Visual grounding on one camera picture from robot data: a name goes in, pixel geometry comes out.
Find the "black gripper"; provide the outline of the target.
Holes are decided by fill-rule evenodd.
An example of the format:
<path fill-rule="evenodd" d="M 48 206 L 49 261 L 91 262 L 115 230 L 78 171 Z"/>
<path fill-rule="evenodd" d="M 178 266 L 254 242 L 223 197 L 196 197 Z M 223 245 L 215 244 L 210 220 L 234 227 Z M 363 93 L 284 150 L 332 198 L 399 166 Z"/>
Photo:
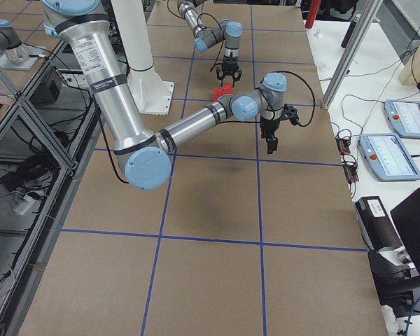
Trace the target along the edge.
<path fill-rule="evenodd" d="M 260 118 L 261 138 L 266 139 L 268 155 L 273 154 L 277 150 L 279 140 L 276 138 L 275 132 L 279 129 L 279 126 L 279 119 L 268 120 L 264 117 Z"/>
<path fill-rule="evenodd" d="M 225 74 L 232 74 L 232 87 L 240 81 L 242 70 L 239 69 L 238 56 L 223 56 L 223 64 L 221 68 L 216 69 L 216 77 L 220 84 L 223 84 Z"/>

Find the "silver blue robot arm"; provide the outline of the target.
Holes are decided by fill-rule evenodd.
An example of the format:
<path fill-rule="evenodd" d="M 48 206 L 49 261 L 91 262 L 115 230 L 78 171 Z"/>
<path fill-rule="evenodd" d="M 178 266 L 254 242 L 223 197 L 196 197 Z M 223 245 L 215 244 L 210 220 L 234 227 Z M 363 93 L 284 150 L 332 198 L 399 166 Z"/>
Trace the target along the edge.
<path fill-rule="evenodd" d="M 224 94 L 189 117 L 151 131 L 141 119 L 109 41 L 108 16 L 101 2 L 44 1 L 43 5 L 45 32 L 71 46 L 115 139 L 113 152 L 130 185 L 141 190 L 160 187 L 172 169 L 168 154 L 228 118 L 246 122 L 259 116 L 268 130 L 278 128 L 287 78 L 272 72 L 248 94 Z"/>
<path fill-rule="evenodd" d="M 211 28 L 204 25 L 201 20 L 202 14 L 198 14 L 196 7 L 204 1 L 177 1 L 179 16 L 184 19 L 192 31 L 196 49 L 200 53 L 219 43 L 223 44 L 224 55 L 222 62 L 215 61 L 211 71 L 216 69 L 217 80 L 223 84 L 226 77 L 232 78 L 232 86 L 240 81 L 242 70 L 239 68 L 239 48 L 242 37 L 242 25 L 231 20 L 221 20 L 216 22 L 216 26 Z"/>

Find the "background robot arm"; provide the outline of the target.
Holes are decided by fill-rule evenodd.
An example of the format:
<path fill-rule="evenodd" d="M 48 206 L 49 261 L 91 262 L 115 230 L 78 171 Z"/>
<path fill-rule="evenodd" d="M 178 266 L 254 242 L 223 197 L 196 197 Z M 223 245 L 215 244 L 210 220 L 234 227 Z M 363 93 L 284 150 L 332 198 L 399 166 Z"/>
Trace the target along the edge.
<path fill-rule="evenodd" d="M 21 45 L 22 41 L 12 24 L 6 19 L 0 19 L 0 56 L 7 50 L 13 50 Z"/>

